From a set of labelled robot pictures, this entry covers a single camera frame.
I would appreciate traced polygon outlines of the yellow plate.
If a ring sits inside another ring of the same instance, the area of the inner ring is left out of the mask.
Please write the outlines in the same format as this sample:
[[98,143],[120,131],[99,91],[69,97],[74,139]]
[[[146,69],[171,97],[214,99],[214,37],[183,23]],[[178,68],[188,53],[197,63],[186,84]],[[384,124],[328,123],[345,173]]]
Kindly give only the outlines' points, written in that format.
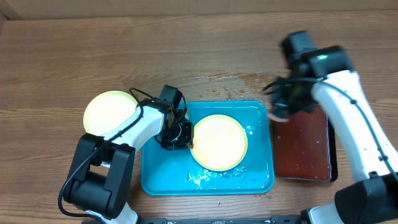
[[86,107],[84,129],[96,136],[112,131],[135,113],[136,106],[137,101],[126,92],[104,92],[93,98]]
[[234,118],[214,114],[201,119],[194,127],[190,152],[202,167],[227,171],[236,167],[248,150],[248,137]]

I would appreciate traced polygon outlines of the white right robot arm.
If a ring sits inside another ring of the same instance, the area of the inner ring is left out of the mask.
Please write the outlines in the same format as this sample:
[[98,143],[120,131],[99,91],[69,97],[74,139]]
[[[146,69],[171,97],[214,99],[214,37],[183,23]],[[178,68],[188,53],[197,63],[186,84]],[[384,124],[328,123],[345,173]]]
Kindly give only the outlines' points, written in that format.
[[397,150],[377,121],[359,75],[339,46],[283,47],[291,71],[264,88],[269,118],[286,122],[322,107],[348,156],[354,184],[328,204],[301,212],[297,223],[380,223],[397,218]]

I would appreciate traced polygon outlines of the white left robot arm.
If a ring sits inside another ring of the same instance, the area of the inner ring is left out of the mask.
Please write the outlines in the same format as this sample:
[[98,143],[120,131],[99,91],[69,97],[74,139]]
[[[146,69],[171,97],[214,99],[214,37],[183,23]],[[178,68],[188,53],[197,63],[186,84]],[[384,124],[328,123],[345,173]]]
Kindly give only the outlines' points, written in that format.
[[[193,124],[179,103],[179,99],[146,99],[114,130],[101,136],[82,135],[58,195],[59,210],[96,223],[137,223],[139,216],[127,202],[136,152],[152,138],[169,151],[193,144]],[[81,213],[66,211],[63,202]]]

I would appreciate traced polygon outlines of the blue plastic tray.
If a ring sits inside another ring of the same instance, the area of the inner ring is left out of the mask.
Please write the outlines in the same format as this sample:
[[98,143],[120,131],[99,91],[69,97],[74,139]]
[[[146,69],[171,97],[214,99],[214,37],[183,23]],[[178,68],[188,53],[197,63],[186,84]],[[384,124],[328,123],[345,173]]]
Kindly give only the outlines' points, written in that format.
[[234,168],[216,172],[194,159],[188,149],[167,151],[154,139],[142,148],[141,185],[154,196],[263,194],[274,185],[271,135],[266,107],[258,101],[196,101],[187,106],[197,124],[214,114],[235,119],[248,137],[248,151]]

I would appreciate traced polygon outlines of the black tray with red water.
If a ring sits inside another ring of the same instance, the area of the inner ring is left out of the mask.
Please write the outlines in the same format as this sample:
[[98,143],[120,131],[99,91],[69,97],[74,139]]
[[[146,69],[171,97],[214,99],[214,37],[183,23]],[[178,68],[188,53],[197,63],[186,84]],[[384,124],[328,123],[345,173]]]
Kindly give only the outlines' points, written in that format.
[[274,170],[286,179],[334,182],[338,178],[335,131],[319,105],[288,122],[274,122]]

